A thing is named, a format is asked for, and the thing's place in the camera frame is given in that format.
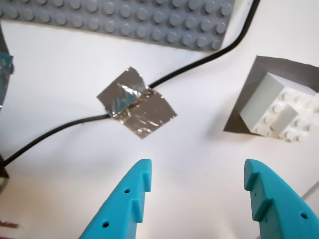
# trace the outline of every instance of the blue plastic piece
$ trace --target blue plastic piece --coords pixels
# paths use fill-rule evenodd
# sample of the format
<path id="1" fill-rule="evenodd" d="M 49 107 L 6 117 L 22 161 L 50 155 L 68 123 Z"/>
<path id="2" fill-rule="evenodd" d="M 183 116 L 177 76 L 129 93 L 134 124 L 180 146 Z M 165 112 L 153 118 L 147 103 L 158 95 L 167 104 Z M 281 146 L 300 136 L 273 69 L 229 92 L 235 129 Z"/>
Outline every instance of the blue plastic piece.
<path id="1" fill-rule="evenodd" d="M 0 52 L 0 111 L 4 102 L 12 70 L 12 56 Z"/>
<path id="2" fill-rule="evenodd" d="M 143 222 L 145 192 L 151 191 L 152 162 L 137 162 L 99 209 L 80 239 L 135 239 Z"/>
<path id="3" fill-rule="evenodd" d="M 244 182 L 261 239 L 319 239 L 318 217 L 273 170 L 247 159 Z"/>

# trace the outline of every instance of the white surface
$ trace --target white surface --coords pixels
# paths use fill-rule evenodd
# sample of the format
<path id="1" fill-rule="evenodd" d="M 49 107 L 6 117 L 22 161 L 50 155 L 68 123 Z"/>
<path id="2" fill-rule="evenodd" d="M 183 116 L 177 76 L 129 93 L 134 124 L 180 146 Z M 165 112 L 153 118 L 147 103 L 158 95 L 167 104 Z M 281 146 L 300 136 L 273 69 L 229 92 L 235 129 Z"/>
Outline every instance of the white surface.
<path id="1" fill-rule="evenodd" d="M 309 207 L 312 208 L 314 213 L 319 217 L 319 181 L 311 188 L 309 191 L 309 196 L 304 199 L 304 201 L 308 204 Z"/>
<path id="2" fill-rule="evenodd" d="M 246 7 L 239 2 L 227 42 Z M 289 144 L 222 130 L 257 54 L 319 66 L 318 8 L 315 0 L 262 0 L 237 49 L 157 87 L 178 117 L 144 140 L 112 120 L 46 139 L 7 167 L 0 218 L 22 225 L 20 239 L 77 238 L 127 170 L 151 158 L 152 192 L 137 239 L 256 238 L 245 159 L 268 164 L 302 195 L 319 178 L 319 139 Z M 97 94 L 127 67 L 151 83 L 205 55 L 61 28 L 2 26 L 15 64 L 0 115 L 5 158 L 57 125 L 103 114 Z"/>

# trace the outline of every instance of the black cable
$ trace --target black cable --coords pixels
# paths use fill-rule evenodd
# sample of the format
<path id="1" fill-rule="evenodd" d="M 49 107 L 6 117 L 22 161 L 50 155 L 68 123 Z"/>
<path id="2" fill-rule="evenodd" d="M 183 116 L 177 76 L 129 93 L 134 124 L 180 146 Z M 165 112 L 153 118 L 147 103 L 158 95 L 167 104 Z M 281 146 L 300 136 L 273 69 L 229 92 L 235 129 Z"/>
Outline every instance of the black cable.
<path id="1" fill-rule="evenodd" d="M 18 152 L 14 153 L 12 156 L 10 156 L 5 161 L 1 162 L 0 168 L 6 167 L 8 164 L 10 164 L 12 161 L 14 161 L 16 158 L 18 158 L 24 152 L 26 152 L 27 150 L 29 150 L 30 148 L 35 146 L 37 143 L 40 143 L 45 138 L 48 138 L 49 136 L 51 136 L 51 135 L 53 135 L 53 134 L 65 129 L 65 128 L 68 128 L 68 127 L 71 127 L 71 126 L 74 126 L 74 125 L 80 124 L 80 123 L 86 123 L 86 122 L 91 122 L 91 121 L 96 121 L 96 120 L 104 120 L 104 119 L 108 119 L 108 118 L 110 118 L 109 115 L 88 117 L 88 118 L 84 118 L 84 119 L 75 120 L 75 121 L 72 121 L 72 122 L 69 122 L 69 123 L 65 123 L 65 124 L 63 124 L 63 125 L 61 125 L 61 126 L 59 126 L 57 128 L 54 128 L 54 129 L 50 130 L 49 132 L 47 132 L 47 133 L 41 135 L 40 137 L 36 138 L 31 143 L 27 144 L 25 147 L 20 149 Z"/>
<path id="2" fill-rule="evenodd" d="M 230 44 L 228 47 L 210 55 L 207 56 L 203 59 L 200 59 L 198 61 L 195 61 L 187 66 L 184 66 L 176 71 L 173 71 L 171 73 L 169 73 L 168 75 L 158 79 L 157 81 L 153 82 L 152 84 L 149 85 L 150 88 L 154 88 L 166 81 L 168 81 L 169 79 L 180 75 L 188 70 L 191 70 L 197 66 L 203 65 L 209 61 L 215 60 L 225 54 L 227 54 L 228 52 L 230 52 L 231 50 L 233 50 L 235 47 L 237 47 L 239 45 L 239 43 L 243 40 L 243 38 L 245 37 L 246 33 L 248 32 L 248 29 L 252 23 L 252 20 L 254 18 L 254 15 L 256 13 L 257 7 L 259 5 L 260 0 L 254 0 L 250 11 L 248 13 L 248 16 L 246 18 L 246 21 L 244 23 L 243 29 L 241 30 L 239 36 L 237 37 L 237 39 Z M 0 168 L 4 168 L 6 167 L 8 164 L 10 164 L 12 161 L 14 161 L 16 158 L 18 158 L 20 155 L 22 155 L 24 152 L 26 152 L 28 149 L 32 148 L 33 146 L 35 146 L 37 143 L 41 142 L 42 140 L 44 140 L 45 138 L 65 129 L 68 128 L 70 126 L 76 125 L 76 124 L 80 124 L 80 123 L 85 123 L 85 122 L 90 122 L 90 121 L 95 121 L 95 120 L 103 120 L 103 119 L 108 119 L 110 118 L 109 115 L 102 115 L 102 116 L 95 116 L 95 117 L 89 117 L 89 118 L 84 118 L 84 119 L 79 119 L 79 120 L 75 120 L 69 123 L 66 123 L 64 125 L 61 125 L 45 134 L 43 134 L 42 136 L 36 138 L 34 141 L 32 141 L 31 143 L 27 144 L 25 147 L 23 147 L 22 149 L 20 149 L 18 152 L 16 152 L 15 154 L 13 154 L 12 156 L 10 156 L 8 159 L 6 159 L 4 162 L 2 162 L 0 164 Z"/>

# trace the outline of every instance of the silver tape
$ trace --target silver tape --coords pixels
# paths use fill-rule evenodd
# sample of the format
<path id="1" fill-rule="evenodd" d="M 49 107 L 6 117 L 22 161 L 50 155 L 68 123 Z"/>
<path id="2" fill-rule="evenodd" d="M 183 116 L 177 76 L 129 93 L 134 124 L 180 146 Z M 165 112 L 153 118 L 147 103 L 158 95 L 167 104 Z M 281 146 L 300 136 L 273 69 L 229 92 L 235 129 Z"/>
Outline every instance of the silver tape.
<path id="1" fill-rule="evenodd" d="M 130 67 L 116 78 L 98 99 L 108 114 L 140 138 L 145 138 L 176 117 L 164 97 L 149 89 L 138 72 Z"/>

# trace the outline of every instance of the lego brick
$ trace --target lego brick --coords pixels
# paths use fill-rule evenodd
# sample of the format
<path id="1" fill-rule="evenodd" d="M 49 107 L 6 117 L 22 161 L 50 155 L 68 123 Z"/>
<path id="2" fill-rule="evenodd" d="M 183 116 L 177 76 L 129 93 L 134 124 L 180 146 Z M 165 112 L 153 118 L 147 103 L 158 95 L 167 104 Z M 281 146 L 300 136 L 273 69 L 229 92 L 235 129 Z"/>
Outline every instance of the lego brick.
<path id="1" fill-rule="evenodd" d="M 286 105 L 271 128 L 280 138 L 302 142 L 314 132 L 317 124 L 318 122 L 311 111 L 300 112 L 294 107 Z"/>
<path id="2" fill-rule="evenodd" d="M 317 92 L 306 86 L 268 73 L 240 116 L 252 133 L 281 138 L 282 132 L 278 128 L 274 130 L 271 126 L 282 110 L 290 105 L 300 111 L 311 111 L 310 108 L 317 107 L 316 95 Z"/>
<path id="3" fill-rule="evenodd" d="M 235 0 L 1 0 L 2 19 L 216 51 Z"/>
<path id="4" fill-rule="evenodd" d="M 319 81 L 317 80 L 319 78 L 319 67 L 287 59 L 257 56 L 224 127 L 225 132 L 253 135 L 241 119 L 240 112 L 254 94 L 267 72 L 319 92 Z"/>

